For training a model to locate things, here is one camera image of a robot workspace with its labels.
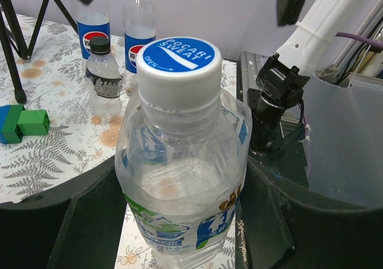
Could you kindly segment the black bottle cap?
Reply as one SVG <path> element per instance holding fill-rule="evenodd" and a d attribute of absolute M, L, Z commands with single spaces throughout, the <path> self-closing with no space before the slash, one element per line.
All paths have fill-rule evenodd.
<path fill-rule="evenodd" d="M 111 52 L 111 43 L 108 37 L 93 37 L 90 40 L 90 52 L 100 56 L 109 54 Z"/>

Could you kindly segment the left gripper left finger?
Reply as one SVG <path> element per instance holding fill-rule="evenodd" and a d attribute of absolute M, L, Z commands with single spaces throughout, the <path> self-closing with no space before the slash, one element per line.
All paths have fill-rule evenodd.
<path fill-rule="evenodd" d="M 114 268 L 126 211 L 114 158 L 1 203 L 1 268 Z"/>

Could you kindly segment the clear bottle silver label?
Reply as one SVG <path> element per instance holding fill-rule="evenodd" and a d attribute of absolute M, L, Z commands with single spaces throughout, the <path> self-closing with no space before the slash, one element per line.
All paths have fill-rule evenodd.
<path fill-rule="evenodd" d="M 197 268 L 224 246 L 244 187 L 248 106 L 222 90 L 203 125 L 172 133 L 138 94 L 127 104 L 115 173 L 139 232 L 162 268 Z"/>

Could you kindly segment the blue label bottle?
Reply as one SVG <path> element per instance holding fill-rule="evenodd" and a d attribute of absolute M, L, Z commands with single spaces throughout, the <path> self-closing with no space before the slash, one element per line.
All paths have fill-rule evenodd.
<path fill-rule="evenodd" d="M 123 7 L 125 92 L 138 88 L 136 58 L 142 47 L 156 39 L 157 10 L 153 0 L 126 0 Z"/>

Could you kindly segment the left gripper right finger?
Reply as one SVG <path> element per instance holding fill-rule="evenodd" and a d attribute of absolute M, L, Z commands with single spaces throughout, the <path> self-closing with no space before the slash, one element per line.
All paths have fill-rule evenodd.
<path fill-rule="evenodd" d="M 381 268 L 382 209 L 335 200 L 247 161 L 240 195 L 250 268 Z"/>

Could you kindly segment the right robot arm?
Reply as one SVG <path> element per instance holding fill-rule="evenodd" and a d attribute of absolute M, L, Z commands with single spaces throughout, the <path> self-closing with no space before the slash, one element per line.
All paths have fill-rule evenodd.
<path fill-rule="evenodd" d="M 266 110 L 259 122 L 273 126 L 288 109 L 302 103 L 303 87 L 327 45 L 345 37 L 341 24 L 359 0 L 316 0 L 303 20 L 305 0 L 277 0 L 279 26 L 296 25 L 286 42 L 270 56 L 257 76 Z M 190 36 L 149 42 L 136 58 L 139 99 L 148 118 L 162 131 L 190 135 L 201 130 L 221 94 L 220 51 Z"/>

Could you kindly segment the clear bottle black label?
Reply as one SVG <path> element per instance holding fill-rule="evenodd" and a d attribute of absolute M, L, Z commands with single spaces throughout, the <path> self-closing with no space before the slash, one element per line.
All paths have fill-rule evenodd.
<path fill-rule="evenodd" d="M 85 77 L 89 91 L 89 105 L 93 115 L 111 120 L 120 115 L 122 103 L 122 77 L 115 57 L 90 53 Z"/>

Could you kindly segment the Pepsi plastic bottle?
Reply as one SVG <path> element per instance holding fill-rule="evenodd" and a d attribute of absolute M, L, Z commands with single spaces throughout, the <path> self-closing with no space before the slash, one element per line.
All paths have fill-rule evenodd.
<path fill-rule="evenodd" d="M 89 5 L 76 2 L 76 21 L 82 56 L 82 72 L 90 56 L 90 40 L 97 36 L 110 39 L 109 0 L 93 0 Z"/>

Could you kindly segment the white blue bottle cap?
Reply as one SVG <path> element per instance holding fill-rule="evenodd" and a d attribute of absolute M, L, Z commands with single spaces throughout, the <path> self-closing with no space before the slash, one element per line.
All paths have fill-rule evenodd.
<path fill-rule="evenodd" d="M 220 50 L 204 39 L 157 39 L 136 57 L 139 96 L 161 110 L 199 111 L 220 97 L 222 61 Z"/>

